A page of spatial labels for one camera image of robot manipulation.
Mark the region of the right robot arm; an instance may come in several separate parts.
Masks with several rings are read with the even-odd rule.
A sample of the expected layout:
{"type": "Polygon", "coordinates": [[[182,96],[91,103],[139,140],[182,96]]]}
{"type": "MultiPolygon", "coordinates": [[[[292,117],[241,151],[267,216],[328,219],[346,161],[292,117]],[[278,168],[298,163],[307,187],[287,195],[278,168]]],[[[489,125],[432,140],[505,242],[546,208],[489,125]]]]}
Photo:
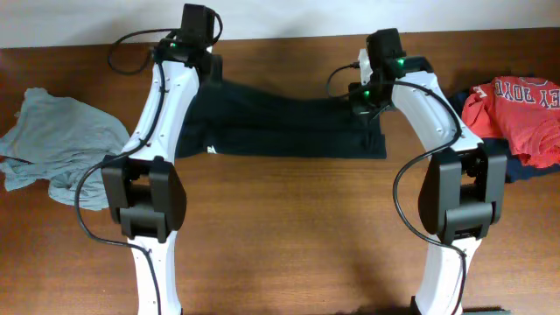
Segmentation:
{"type": "Polygon", "coordinates": [[[462,314],[470,263],[501,218],[507,158],[460,119],[430,62],[408,56],[396,28],[368,35],[355,65],[360,82],[349,87],[348,97],[358,117],[370,123],[387,110],[398,110],[424,148],[396,174],[392,197],[398,197],[407,170],[424,159],[429,162],[417,202],[423,229],[403,220],[428,244],[423,280],[409,309],[420,315],[462,314]]]}

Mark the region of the black t-shirt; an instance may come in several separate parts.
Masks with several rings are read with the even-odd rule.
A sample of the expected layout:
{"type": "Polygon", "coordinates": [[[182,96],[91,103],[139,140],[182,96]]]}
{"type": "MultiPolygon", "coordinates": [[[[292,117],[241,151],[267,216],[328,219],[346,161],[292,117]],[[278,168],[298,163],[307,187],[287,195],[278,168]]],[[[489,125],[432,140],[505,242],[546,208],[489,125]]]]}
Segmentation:
{"type": "Polygon", "coordinates": [[[384,159],[378,120],[364,123],[347,100],[283,97],[224,80],[199,89],[185,114],[177,158],[199,153],[384,159]]]}

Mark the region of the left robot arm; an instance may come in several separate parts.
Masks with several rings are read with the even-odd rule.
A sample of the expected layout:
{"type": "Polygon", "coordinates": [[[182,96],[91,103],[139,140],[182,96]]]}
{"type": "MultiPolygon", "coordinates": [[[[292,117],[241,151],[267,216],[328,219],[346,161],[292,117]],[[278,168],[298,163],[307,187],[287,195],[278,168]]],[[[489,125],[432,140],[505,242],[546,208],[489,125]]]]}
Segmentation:
{"type": "Polygon", "coordinates": [[[220,15],[187,3],[177,29],[148,53],[150,92],[140,119],[117,156],[103,160],[101,176],[112,220],[133,253],[138,311],[180,314],[175,244],[186,216],[186,191],[175,168],[188,109],[206,81],[221,75],[212,47],[223,30],[220,15]]]}

